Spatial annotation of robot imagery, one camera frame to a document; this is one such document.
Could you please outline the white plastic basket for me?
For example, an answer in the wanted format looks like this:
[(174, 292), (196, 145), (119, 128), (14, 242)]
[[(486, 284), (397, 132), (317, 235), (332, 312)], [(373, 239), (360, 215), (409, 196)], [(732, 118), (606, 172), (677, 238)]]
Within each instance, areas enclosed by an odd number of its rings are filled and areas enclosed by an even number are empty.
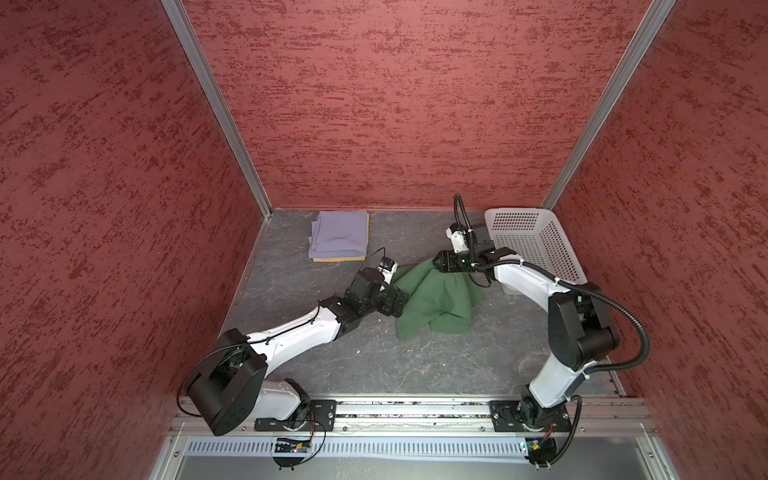
[(494, 208), (485, 211), (484, 220), (496, 247), (508, 247), (524, 260), (570, 283), (587, 282), (571, 243), (552, 211)]

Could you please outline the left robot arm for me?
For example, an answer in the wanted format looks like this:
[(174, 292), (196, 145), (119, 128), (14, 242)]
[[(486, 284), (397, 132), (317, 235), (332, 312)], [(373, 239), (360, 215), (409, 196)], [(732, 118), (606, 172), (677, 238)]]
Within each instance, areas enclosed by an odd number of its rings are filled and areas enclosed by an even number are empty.
[(288, 430), (310, 425), (312, 400), (292, 380), (270, 381), (278, 367), (357, 329), (372, 313), (398, 317), (409, 295), (392, 285), (398, 264), (389, 257), (359, 269), (341, 296), (320, 300), (307, 314), (261, 332), (233, 328), (217, 340), (183, 381), (181, 391), (211, 433), (223, 436), (248, 418)]

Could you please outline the green skirt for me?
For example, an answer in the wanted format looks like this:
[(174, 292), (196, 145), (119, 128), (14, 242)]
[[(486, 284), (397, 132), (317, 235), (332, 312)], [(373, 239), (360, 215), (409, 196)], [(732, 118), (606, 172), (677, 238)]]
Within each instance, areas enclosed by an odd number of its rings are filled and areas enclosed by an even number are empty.
[(393, 286), (409, 298), (396, 320), (401, 341), (414, 338), (428, 327), (438, 334), (463, 334), (470, 330), (473, 310), (485, 297), (467, 273), (441, 273), (432, 259), (399, 267)]

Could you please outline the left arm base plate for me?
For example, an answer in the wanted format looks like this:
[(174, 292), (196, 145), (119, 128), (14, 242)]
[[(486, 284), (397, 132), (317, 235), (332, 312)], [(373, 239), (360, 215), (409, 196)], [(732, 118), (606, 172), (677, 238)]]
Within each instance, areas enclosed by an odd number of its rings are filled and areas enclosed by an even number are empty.
[(330, 432), (334, 429), (337, 402), (335, 400), (301, 400), (297, 409), (285, 420), (257, 418), (257, 432)]

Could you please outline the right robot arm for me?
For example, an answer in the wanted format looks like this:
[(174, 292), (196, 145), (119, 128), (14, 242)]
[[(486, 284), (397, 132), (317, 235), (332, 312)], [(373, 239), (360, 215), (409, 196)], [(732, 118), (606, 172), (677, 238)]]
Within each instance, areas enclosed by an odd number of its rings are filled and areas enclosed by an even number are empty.
[(540, 431), (560, 418), (565, 403), (590, 376), (589, 369), (619, 344), (609, 306), (591, 296), (593, 284), (568, 288), (564, 281), (507, 247), (479, 241), (459, 223), (446, 230), (451, 242), (434, 258), (442, 273), (481, 273), (491, 282), (514, 289), (547, 312), (550, 355), (539, 374), (523, 388), (518, 421)]

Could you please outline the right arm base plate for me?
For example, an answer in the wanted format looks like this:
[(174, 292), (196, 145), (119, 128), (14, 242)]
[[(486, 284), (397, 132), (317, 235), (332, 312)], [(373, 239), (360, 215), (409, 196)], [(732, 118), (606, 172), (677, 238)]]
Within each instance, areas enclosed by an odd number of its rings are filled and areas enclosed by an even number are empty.
[(564, 403), (541, 407), (533, 398), (489, 402), (495, 432), (564, 433), (572, 427)]

